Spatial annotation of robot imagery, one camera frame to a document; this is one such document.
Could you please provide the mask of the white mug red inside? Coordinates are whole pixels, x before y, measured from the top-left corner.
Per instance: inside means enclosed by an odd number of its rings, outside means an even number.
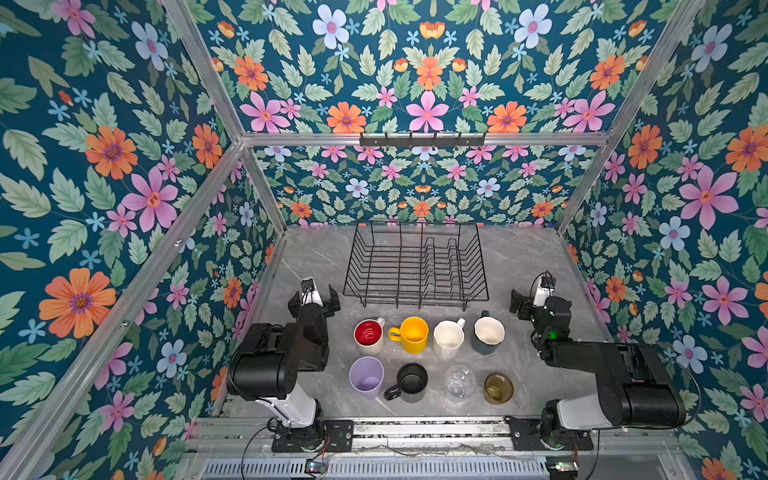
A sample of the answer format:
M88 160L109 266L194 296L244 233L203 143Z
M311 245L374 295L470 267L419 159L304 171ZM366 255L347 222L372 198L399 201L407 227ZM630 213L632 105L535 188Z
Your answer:
M384 325L382 317L359 322L353 332L358 351L364 356L376 356L384 347Z

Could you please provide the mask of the lilac plastic cup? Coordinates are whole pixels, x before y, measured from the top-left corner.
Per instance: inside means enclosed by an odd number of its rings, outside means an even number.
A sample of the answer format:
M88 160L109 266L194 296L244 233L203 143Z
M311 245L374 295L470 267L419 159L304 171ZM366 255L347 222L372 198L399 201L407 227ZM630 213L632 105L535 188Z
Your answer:
M356 360L349 370L352 388L366 398L376 398L385 378L383 364L375 357L364 356Z

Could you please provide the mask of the yellow mug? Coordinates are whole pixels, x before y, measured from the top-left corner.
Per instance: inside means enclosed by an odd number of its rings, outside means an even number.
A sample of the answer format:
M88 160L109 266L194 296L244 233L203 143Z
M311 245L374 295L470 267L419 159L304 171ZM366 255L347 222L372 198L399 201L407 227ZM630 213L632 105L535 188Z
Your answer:
M421 354L427 347L429 325L420 317L406 318L399 327L390 328L388 337L411 355Z

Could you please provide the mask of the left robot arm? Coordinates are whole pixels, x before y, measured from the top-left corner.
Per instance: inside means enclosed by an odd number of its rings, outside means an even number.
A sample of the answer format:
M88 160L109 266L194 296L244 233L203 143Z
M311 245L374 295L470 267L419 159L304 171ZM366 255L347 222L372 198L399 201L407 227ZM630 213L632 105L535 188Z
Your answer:
M313 279L303 280L288 302L290 322L249 327L230 362L228 391L268 408L285 428L320 429L322 408L298 384L298 374L322 372L327 366L327 319L340 309L334 288L324 298Z

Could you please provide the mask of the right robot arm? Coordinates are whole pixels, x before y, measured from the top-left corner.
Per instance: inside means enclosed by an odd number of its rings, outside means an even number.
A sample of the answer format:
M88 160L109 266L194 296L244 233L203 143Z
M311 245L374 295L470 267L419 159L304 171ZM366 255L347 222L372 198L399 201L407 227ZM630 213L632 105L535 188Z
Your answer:
M546 404L539 423L543 437L620 427L672 429L686 423L679 389L654 348L572 339L571 302L559 296L537 304L514 290L509 310L531 323L531 343L545 364L594 377L594 393Z

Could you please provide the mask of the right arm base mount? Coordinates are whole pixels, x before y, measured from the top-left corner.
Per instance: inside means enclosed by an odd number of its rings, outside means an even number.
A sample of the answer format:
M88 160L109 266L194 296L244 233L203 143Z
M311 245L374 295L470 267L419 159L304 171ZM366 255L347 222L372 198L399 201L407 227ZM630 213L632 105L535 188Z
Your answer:
M515 451L593 451L595 445L588 430L568 430L557 419L505 416Z

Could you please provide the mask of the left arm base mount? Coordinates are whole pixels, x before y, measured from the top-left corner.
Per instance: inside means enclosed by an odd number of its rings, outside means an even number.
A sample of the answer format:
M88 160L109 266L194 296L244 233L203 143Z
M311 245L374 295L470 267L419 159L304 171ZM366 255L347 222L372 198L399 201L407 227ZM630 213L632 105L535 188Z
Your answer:
M352 420L320 420L303 428L280 426L273 437L273 453L346 453L352 450Z

